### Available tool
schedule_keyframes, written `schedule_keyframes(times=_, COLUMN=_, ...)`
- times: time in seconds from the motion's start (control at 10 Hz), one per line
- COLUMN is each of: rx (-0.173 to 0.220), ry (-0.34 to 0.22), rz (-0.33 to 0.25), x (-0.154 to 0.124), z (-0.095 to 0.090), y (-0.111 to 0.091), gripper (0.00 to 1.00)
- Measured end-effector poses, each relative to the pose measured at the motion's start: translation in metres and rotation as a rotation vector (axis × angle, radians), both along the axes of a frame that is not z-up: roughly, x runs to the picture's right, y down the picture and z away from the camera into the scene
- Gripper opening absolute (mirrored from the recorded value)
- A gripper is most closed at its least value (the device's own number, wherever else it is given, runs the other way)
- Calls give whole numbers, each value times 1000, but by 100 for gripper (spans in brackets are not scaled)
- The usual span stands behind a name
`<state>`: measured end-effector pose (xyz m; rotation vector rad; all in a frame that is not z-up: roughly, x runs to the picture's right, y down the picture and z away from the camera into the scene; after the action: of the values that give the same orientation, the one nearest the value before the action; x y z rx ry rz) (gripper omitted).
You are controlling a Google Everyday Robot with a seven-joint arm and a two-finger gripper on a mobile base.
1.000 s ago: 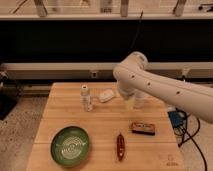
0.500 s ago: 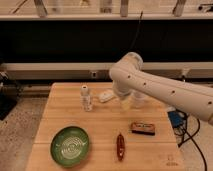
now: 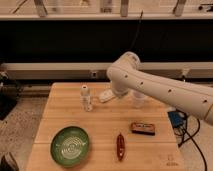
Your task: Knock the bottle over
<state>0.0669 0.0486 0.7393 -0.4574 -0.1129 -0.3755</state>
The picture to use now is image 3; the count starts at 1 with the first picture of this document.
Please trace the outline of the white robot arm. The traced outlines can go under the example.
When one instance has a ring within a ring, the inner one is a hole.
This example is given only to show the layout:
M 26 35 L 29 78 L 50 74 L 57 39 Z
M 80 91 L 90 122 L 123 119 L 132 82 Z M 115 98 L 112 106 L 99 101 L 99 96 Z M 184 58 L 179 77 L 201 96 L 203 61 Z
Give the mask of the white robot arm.
M 128 51 L 108 67 L 107 77 L 117 97 L 133 89 L 213 125 L 212 87 L 141 72 L 139 65 L 140 58 Z

